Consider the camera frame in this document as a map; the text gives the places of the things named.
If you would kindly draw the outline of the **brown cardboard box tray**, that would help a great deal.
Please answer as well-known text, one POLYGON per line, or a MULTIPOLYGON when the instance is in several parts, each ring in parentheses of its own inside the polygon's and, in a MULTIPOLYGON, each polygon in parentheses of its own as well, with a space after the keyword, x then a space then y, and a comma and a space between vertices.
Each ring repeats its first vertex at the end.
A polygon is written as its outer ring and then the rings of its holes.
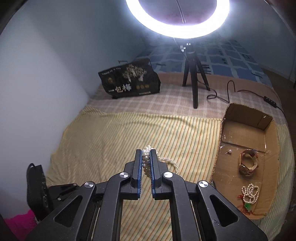
POLYGON ((249 219, 262 219, 275 199, 278 170, 273 118, 255 108, 229 104, 212 176, 216 189, 249 219))

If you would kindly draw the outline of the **black tripod stand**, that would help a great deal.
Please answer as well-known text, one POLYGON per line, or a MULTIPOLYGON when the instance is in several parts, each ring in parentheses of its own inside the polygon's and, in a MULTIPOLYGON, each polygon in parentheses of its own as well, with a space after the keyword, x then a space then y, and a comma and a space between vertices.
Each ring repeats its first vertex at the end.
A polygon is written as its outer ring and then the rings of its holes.
POLYGON ((183 75, 182 87, 185 87, 187 84, 188 75, 191 77, 191 85, 192 85, 192 96, 193 96, 193 108, 198 108, 198 72, 199 70, 201 77, 203 79, 203 84, 206 89, 210 91, 209 83, 204 72, 203 65, 199 60, 196 50, 191 43, 187 43, 184 47, 180 47, 182 52, 185 54, 185 68, 183 75))

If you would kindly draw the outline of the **black snack bag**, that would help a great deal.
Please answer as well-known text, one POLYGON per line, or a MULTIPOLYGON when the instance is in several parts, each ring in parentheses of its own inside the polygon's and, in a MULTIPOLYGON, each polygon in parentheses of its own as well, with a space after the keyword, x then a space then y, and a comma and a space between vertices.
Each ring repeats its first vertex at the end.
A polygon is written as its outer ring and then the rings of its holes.
POLYGON ((142 58, 98 73, 103 89, 113 99, 160 93, 161 81, 151 61, 142 58))

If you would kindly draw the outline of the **blue checked quilt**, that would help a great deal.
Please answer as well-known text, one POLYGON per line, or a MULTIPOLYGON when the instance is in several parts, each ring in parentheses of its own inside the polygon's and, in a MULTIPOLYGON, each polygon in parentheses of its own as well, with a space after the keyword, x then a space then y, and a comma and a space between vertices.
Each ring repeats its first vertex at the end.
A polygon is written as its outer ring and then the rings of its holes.
MULTIPOLYGON (((207 75, 247 79, 272 87, 255 59, 236 40, 200 40, 194 44, 207 75)), ((136 59, 149 58, 156 72, 183 72, 185 57, 176 44, 149 47, 136 59)))

